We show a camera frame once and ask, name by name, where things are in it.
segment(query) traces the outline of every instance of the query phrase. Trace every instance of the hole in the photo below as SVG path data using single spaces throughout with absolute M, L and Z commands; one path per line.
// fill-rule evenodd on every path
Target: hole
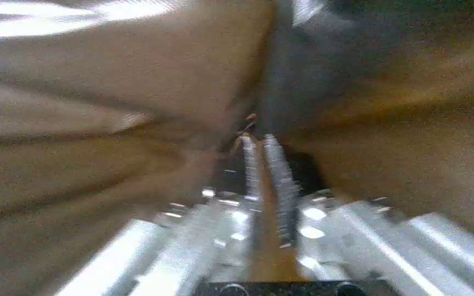
M 353 283 L 340 283 L 336 287 L 337 296 L 367 296 L 367 294 Z

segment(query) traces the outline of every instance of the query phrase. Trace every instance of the metal bar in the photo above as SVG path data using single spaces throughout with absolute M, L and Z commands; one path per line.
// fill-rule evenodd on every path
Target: metal bar
M 214 200 L 197 205 L 186 216 L 175 237 L 139 277 L 131 296 L 188 296 L 209 273 L 224 242 L 218 242 L 222 208 Z
M 401 223 L 433 257 L 474 286 L 474 236 L 436 213 Z
M 117 296 L 133 287 L 135 277 L 156 258 L 170 231 L 156 224 L 131 220 L 57 296 Z
M 474 296 L 474 289 L 400 233 L 367 202 L 330 212 L 322 230 L 356 279 L 382 274 L 404 296 Z

